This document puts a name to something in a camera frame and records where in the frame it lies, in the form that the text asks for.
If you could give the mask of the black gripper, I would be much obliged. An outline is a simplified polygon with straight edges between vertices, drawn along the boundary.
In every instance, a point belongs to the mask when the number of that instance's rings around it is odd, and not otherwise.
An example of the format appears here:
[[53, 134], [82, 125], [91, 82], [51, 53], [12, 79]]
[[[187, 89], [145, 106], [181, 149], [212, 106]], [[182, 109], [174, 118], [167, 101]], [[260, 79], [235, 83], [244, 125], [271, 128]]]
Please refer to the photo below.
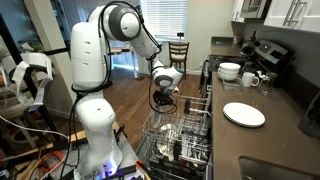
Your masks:
[[174, 100], [168, 94], [158, 90], [153, 93], [153, 100], [156, 107], [174, 105]]

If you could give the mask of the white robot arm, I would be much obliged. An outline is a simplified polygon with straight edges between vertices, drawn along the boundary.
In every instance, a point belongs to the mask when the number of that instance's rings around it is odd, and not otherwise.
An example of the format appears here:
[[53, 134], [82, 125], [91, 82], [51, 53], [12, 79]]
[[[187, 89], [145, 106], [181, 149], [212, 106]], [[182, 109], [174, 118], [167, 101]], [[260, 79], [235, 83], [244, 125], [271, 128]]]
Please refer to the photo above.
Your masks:
[[87, 21], [75, 24], [70, 44], [72, 90], [77, 94], [74, 109], [89, 144], [88, 154], [75, 169], [75, 180], [112, 176], [123, 160], [112, 128], [116, 115], [103, 96], [103, 85], [108, 81], [110, 40], [128, 42], [149, 62], [153, 82], [160, 88], [159, 95], [167, 97], [175, 92], [182, 77], [180, 69], [166, 68], [157, 58], [161, 46], [146, 29], [138, 10], [125, 1], [98, 6]]

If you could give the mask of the robot base table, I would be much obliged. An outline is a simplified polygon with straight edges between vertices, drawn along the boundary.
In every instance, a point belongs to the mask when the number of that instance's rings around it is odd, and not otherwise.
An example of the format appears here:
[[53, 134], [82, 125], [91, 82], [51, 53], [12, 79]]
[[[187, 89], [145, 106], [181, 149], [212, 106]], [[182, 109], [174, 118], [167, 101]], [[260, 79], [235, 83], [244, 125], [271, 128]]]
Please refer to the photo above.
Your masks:
[[107, 144], [102, 137], [87, 132], [90, 149], [74, 169], [74, 179], [95, 177], [95, 180], [144, 180], [144, 174], [140, 171], [143, 163], [137, 159], [131, 146], [124, 141], [117, 145], [114, 133], [111, 133], [109, 139], [110, 143]]

